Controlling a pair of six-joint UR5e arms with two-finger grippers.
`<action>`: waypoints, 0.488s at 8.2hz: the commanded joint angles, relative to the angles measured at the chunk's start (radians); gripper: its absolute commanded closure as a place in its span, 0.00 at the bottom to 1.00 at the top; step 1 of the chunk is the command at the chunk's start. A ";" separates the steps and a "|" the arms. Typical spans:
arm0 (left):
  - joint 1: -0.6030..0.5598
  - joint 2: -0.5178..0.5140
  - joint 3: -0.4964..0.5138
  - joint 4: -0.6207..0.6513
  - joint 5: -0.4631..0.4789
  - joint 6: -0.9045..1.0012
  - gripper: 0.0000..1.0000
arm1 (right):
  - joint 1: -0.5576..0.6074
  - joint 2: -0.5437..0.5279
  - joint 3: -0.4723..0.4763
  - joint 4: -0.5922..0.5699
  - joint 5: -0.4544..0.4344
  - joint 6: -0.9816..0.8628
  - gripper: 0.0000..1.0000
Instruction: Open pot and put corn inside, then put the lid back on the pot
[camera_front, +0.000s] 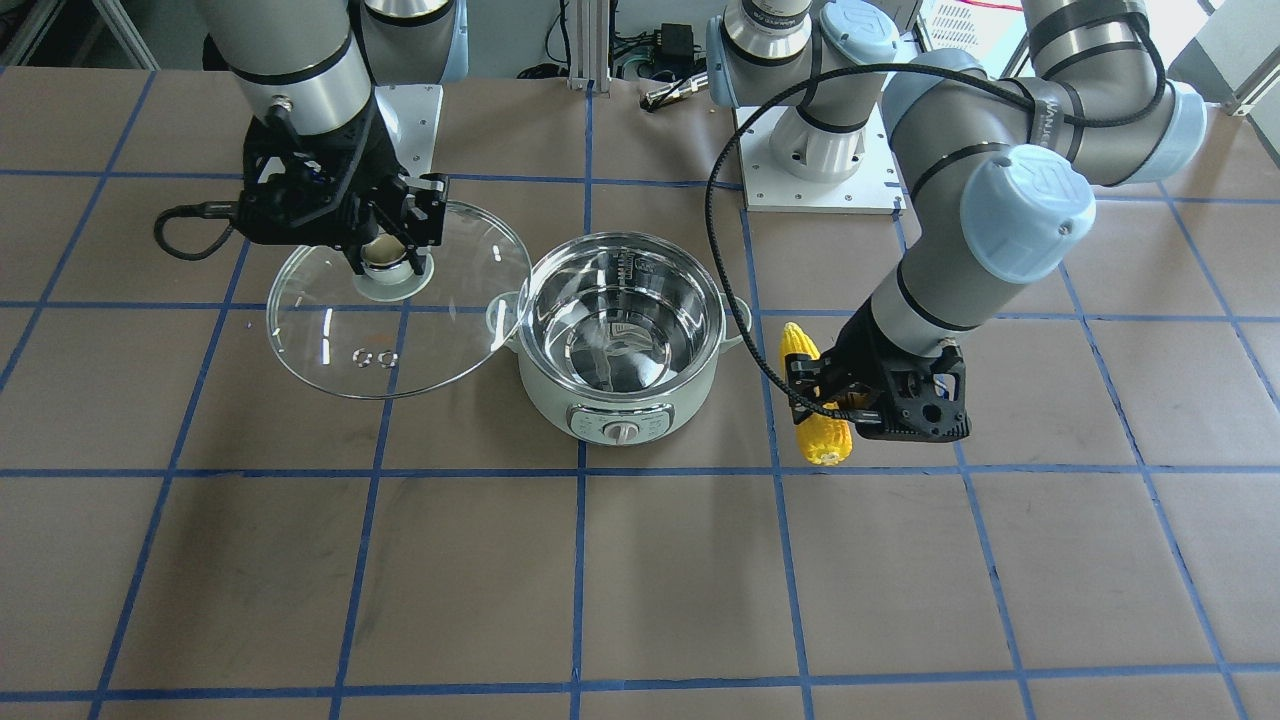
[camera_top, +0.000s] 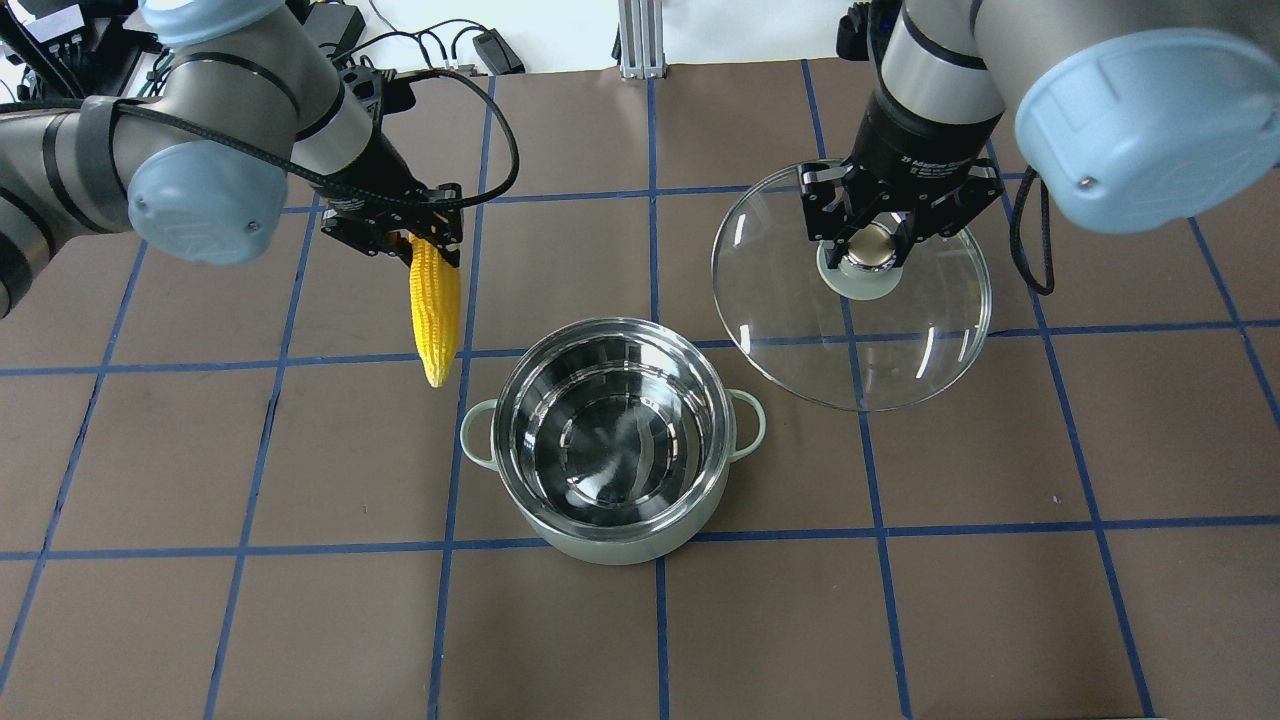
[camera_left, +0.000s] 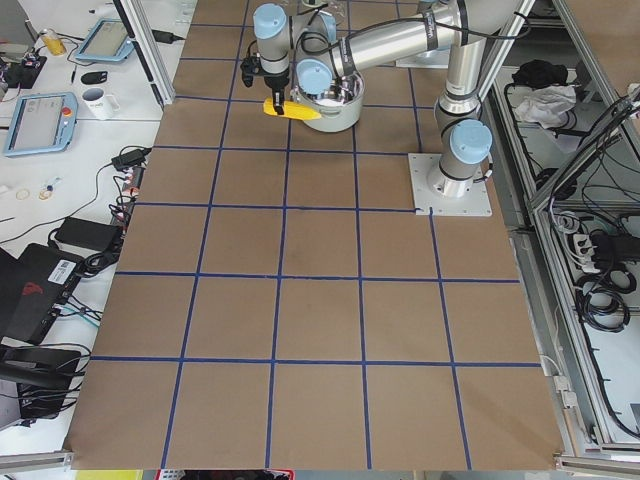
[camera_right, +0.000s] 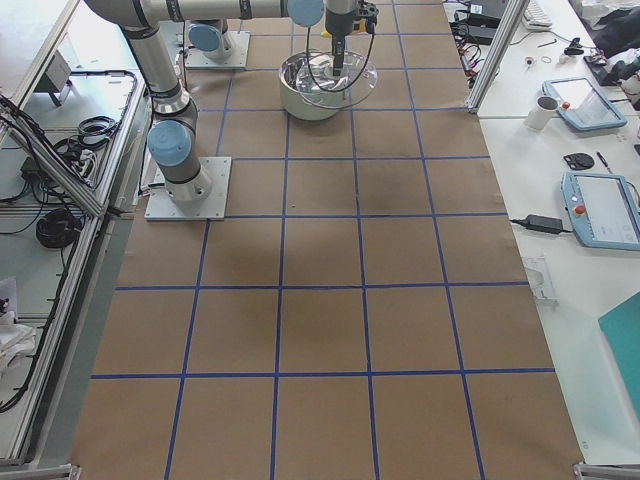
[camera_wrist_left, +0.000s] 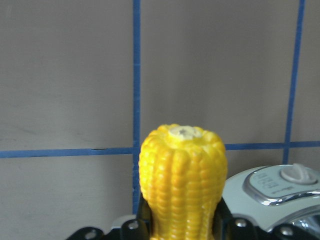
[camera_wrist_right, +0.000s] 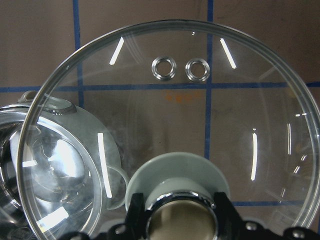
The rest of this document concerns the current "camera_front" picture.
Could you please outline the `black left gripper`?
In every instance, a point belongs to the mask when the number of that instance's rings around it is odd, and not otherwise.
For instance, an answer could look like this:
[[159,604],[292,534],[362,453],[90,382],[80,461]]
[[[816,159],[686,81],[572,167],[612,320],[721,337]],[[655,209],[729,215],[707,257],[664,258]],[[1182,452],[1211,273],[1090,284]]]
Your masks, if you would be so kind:
[[868,439],[947,443],[965,439],[965,363],[956,347],[936,357],[899,348],[863,304],[820,356],[785,355],[794,421],[824,416],[860,424]]

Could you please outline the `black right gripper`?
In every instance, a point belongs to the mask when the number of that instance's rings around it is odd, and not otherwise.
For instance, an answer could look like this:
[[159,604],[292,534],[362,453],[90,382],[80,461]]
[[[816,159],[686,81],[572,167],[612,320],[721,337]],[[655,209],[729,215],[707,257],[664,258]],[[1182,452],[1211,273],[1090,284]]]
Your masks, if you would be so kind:
[[300,105],[273,99],[244,136],[244,187],[234,228],[264,245],[323,246],[366,274],[364,247],[380,233],[404,247],[404,264],[428,279],[430,246],[443,241],[447,191],[413,186],[396,158],[376,99],[343,126],[303,135]]

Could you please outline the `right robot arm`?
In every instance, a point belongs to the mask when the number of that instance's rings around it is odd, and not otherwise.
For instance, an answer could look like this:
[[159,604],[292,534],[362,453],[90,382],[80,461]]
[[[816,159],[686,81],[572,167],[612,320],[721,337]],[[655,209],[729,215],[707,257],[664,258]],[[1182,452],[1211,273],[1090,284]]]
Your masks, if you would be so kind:
[[430,170],[442,87],[468,72],[463,1],[200,1],[252,111],[232,225],[326,247],[356,277],[425,282],[448,181]]

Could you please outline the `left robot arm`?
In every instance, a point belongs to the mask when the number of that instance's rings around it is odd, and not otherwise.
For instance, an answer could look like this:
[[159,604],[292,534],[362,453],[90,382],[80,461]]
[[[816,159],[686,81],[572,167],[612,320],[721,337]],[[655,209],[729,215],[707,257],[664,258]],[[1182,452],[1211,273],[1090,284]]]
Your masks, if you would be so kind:
[[1197,154],[1203,99],[1170,81],[1142,1],[1027,1],[1033,74],[993,79],[960,49],[896,61],[899,31],[868,1],[731,1],[710,20],[712,97],[783,115],[786,173],[837,184],[881,113],[922,237],[819,351],[795,324],[783,370],[797,443],[842,461],[852,437],[969,434],[957,341],[1055,272],[1091,231],[1094,188],[1162,181]]

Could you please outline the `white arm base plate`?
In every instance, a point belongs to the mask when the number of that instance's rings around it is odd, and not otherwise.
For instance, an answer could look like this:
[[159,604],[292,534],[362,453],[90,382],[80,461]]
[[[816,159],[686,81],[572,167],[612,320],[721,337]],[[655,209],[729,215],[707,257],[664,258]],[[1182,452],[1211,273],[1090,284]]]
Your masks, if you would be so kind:
[[879,108],[847,135],[774,108],[746,129],[739,154],[749,211],[890,214],[906,204]]
[[431,173],[444,88],[440,85],[376,86],[374,97],[406,174],[417,181]]

